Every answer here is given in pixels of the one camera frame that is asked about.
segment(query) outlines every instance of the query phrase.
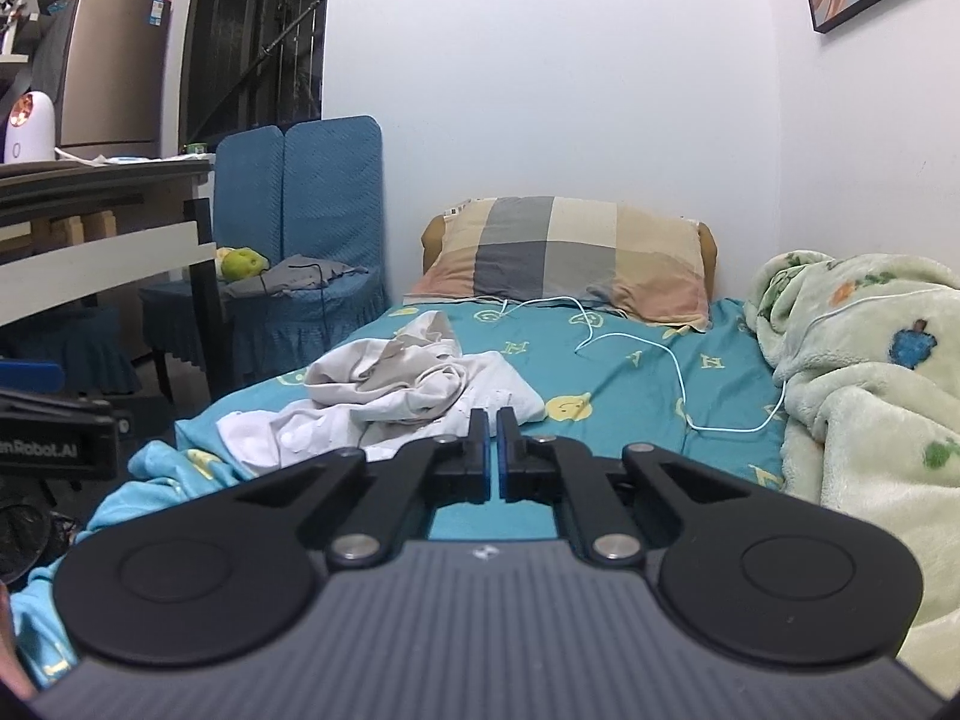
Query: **gray cloth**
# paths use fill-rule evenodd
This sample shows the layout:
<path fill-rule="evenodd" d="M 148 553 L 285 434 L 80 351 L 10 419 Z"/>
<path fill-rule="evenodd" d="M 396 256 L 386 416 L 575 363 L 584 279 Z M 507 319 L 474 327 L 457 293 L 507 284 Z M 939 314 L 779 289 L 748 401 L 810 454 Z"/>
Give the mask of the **gray cloth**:
<path fill-rule="evenodd" d="M 343 274 L 366 274 L 366 268 L 354 268 L 333 260 L 316 260 L 294 254 L 261 275 L 234 281 L 224 288 L 231 298 L 255 298 L 289 290 L 318 290 Z"/>

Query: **black cable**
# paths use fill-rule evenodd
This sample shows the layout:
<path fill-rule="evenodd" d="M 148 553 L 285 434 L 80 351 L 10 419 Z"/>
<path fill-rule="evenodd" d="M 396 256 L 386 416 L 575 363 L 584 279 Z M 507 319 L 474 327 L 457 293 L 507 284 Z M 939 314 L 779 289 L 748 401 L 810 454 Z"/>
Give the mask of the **black cable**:
<path fill-rule="evenodd" d="M 323 322 L 323 351 L 330 351 L 330 328 L 326 324 L 326 295 L 323 293 L 328 279 L 323 278 L 323 266 L 320 263 L 307 263 L 306 265 L 288 265 L 287 268 L 316 268 L 320 271 L 320 319 Z"/>
<path fill-rule="evenodd" d="M 194 128 L 193 132 L 190 134 L 190 137 L 186 139 L 187 143 L 193 143 L 194 141 L 197 140 L 197 137 L 200 135 L 200 132 L 203 132 L 203 128 L 210 123 L 210 119 L 212 119 L 214 116 L 216 116 L 220 112 L 220 109 L 223 107 L 224 103 L 226 103 L 227 100 L 229 100 L 233 96 L 233 94 L 247 82 L 247 79 L 253 75 L 253 73 L 257 70 L 257 68 L 260 67 L 260 65 L 262 65 L 268 58 L 270 58 L 270 55 L 275 50 L 277 50 L 277 46 L 279 46 L 283 42 L 284 38 L 286 38 L 287 35 L 293 32 L 294 29 L 296 29 L 299 26 L 300 22 L 302 22 L 307 16 L 309 16 L 318 7 L 320 7 L 320 3 L 323 1 L 325 0 L 312 1 L 311 4 L 307 6 L 306 10 L 304 10 L 304 12 L 302 12 L 294 20 L 292 20 L 291 23 L 287 25 L 287 28 L 285 28 L 285 30 L 283 30 L 280 34 L 278 34 L 277 37 L 275 37 L 275 39 L 270 43 L 270 45 L 265 47 L 265 49 L 260 49 L 260 52 L 258 53 L 256 59 L 253 60 L 253 62 L 251 62 L 250 64 L 248 64 L 248 66 L 246 67 L 246 70 L 244 70 L 243 73 L 240 74 L 240 79 L 237 80 L 237 83 L 234 83 L 233 86 L 230 87 L 229 90 L 227 90 L 227 93 L 223 95 L 222 98 L 220 98 L 217 101 L 217 104 L 210 109 L 210 112 L 205 117 L 203 117 L 203 119 L 200 121 L 200 125 Z"/>

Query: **green fruit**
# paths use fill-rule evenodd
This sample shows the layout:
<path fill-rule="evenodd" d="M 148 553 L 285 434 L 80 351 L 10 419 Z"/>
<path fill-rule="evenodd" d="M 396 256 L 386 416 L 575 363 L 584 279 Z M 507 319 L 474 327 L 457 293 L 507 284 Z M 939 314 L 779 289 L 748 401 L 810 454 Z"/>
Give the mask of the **green fruit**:
<path fill-rule="evenodd" d="M 258 276 L 267 268 L 270 268 L 270 263 L 265 257 L 251 248 L 237 248 L 224 257 L 220 271 L 227 281 L 239 281 L 242 278 Z"/>

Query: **logo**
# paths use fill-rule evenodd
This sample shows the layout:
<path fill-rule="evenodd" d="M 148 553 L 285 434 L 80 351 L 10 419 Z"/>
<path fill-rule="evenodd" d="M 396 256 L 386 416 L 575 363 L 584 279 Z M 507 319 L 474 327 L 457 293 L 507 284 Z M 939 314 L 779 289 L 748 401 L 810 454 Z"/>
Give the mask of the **logo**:
<path fill-rule="evenodd" d="M 573 314 L 568 319 L 570 324 L 589 324 L 590 327 L 603 327 L 603 317 L 595 311 L 587 311 L 584 314 Z"/>
<path fill-rule="evenodd" d="M 477 560 L 493 560 L 494 557 L 500 554 L 500 550 L 494 547 L 492 544 L 484 544 L 482 547 L 477 547 L 474 549 L 471 554 L 477 558 Z"/>
<path fill-rule="evenodd" d="M 75 443 L 21 442 L 19 439 L 13 442 L 0 442 L 0 455 L 22 455 L 31 458 L 70 458 L 75 460 L 79 454 Z"/>

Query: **person's hand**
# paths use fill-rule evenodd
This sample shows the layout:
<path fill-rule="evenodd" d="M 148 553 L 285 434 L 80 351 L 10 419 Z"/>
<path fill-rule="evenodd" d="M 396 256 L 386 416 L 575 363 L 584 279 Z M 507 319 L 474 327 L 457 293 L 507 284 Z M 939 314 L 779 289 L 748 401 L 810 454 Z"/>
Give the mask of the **person's hand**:
<path fill-rule="evenodd" d="M 16 636 L 13 635 L 13 613 L 10 609 L 10 594 L 0 584 L 0 682 L 4 683 L 17 698 L 26 701 L 37 693 L 34 684 L 23 670 L 16 657 Z"/>

